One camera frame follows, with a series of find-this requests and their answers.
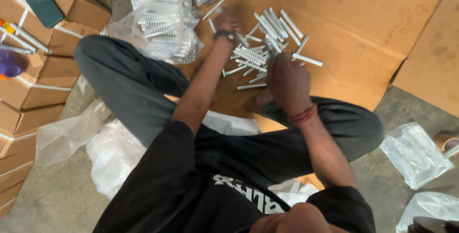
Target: gray floor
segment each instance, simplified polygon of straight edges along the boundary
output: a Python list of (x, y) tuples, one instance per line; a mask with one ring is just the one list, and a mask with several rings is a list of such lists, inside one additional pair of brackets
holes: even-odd
[[(113, 0), (112, 6), (111, 21), (121, 19), (131, 9), (129, 0)], [(94, 98), (90, 87), (84, 95), (76, 87), (62, 118), (80, 114)], [(395, 87), (388, 87), (376, 113), (382, 118), (386, 133), (416, 121), (430, 136), (440, 131), (459, 136), (459, 118)], [(458, 166), (459, 156), (452, 158), (452, 162)], [(458, 168), (414, 191), (380, 149), (354, 161), (352, 166), (361, 192), (373, 208), (379, 233), (395, 232), (406, 204), (417, 192), (435, 191), (459, 197)], [(90, 173), (91, 161), (84, 148), (53, 166), (34, 166), (12, 212), (0, 221), (0, 233), (92, 231), (109, 202), (97, 193)]]

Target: man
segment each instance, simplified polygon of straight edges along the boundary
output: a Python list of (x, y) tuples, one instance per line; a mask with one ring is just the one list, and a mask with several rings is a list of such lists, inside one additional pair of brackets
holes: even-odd
[[(310, 97), (310, 75), (286, 54), (270, 62), (268, 90), (247, 108), (286, 130), (225, 136), (202, 125), (238, 23), (229, 10), (191, 84), (173, 66), (127, 42), (90, 36), (75, 50), (81, 71), (106, 105), (148, 147), (94, 232), (375, 232), (349, 160), (383, 139), (376, 115)], [(176, 105), (164, 94), (181, 98)], [(315, 172), (326, 189), (290, 208), (267, 190)]]

